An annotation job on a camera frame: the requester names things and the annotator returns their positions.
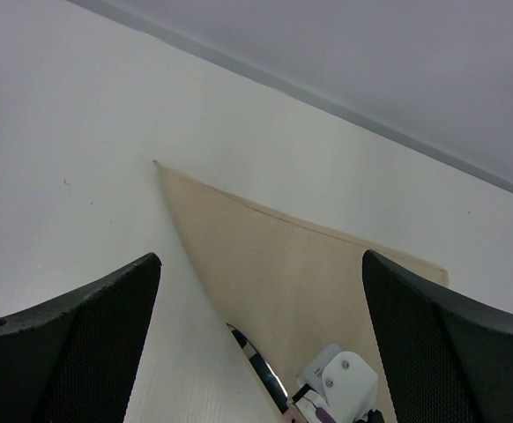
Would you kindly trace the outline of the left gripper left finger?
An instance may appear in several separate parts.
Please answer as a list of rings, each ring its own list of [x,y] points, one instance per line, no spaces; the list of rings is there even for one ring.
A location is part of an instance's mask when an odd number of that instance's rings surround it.
[[[149,253],[0,317],[0,422],[122,422],[160,270]]]

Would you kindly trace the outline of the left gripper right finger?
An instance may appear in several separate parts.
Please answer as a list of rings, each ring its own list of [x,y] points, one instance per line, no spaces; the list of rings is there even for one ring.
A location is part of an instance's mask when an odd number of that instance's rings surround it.
[[[513,422],[513,314],[374,250],[362,282],[399,422]]]

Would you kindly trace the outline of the beige cloth napkin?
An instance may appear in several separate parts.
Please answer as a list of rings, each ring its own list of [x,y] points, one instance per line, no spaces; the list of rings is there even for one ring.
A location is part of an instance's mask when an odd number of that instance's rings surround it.
[[[383,364],[362,284],[373,243],[297,219],[157,166],[185,252],[218,315],[289,393],[328,344]]]

